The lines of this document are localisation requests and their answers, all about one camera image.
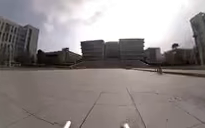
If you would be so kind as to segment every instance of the gray pavement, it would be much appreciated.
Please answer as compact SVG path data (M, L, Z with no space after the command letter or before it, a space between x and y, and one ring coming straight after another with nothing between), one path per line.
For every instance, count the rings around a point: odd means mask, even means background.
M205 128L205 78L124 69L0 70L0 128Z

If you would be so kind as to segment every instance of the overcast sky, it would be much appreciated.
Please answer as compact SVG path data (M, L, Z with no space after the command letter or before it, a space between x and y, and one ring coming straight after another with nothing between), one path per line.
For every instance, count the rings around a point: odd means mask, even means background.
M69 47L80 41L145 38L145 47L192 47L190 18L205 12L205 0L0 0L0 16L40 29L38 48Z

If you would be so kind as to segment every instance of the facade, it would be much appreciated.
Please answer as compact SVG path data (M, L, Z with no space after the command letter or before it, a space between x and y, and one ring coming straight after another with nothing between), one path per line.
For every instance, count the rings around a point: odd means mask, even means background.
M191 20L195 44L199 52L201 64L205 64L205 13L199 13Z
M190 65L195 64L193 49L177 48L164 53L167 65Z
M120 50L118 42L106 42L105 43L105 58L106 59L119 59Z
M103 60L104 59L104 41L91 40L82 41L81 49L83 59L85 60Z
M38 34L37 28L0 17L0 64L14 61L21 54L35 56Z
M144 39L120 39L119 46L122 60L144 59Z
M146 62L157 64L162 62L162 54L160 48L148 48L145 50Z
M72 65L81 60L82 56L64 48L61 51L38 53L38 60L46 65Z
M119 42L92 40L81 42L84 60L142 60L144 39L120 39Z

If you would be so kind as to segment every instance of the curb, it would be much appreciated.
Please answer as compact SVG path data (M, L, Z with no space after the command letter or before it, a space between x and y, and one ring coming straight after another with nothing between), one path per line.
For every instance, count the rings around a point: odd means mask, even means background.
M153 70L147 70L147 69L133 69L133 70L147 71L147 72L155 72L155 71L153 71ZM171 72L171 71L163 71L163 73L173 74L173 75L192 76L192 77L205 77L205 74L199 74L199 73Z

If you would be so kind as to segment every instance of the office building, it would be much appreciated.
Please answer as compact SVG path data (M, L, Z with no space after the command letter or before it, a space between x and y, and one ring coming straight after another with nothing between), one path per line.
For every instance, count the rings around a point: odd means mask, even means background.
M196 63L193 49L177 48L164 53L167 65L192 65Z
M104 43L103 40L81 42L84 68L143 67L144 39L120 39Z
M14 61L21 54L34 57L37 52L39 29L21 26L0 17L0 64Z
M142 60L144 59L144 39L120 39L121 60Z
M145 61L150 64L158 64L162 62L162 54L160 48L148 48L145 50Z
M106 59L119 59L119 43L117 41L105 43L105 58Z
M82 59L82 56L63 48L61 51L39 52L37 54L38 62L46 65L65 65L70 66Z
M193 37L199 52L199 60L201 64L205 64L205 13L199 13L191 20Z
M84 60L103 60L104 59L104 41L90 40L81 42L82 54Z

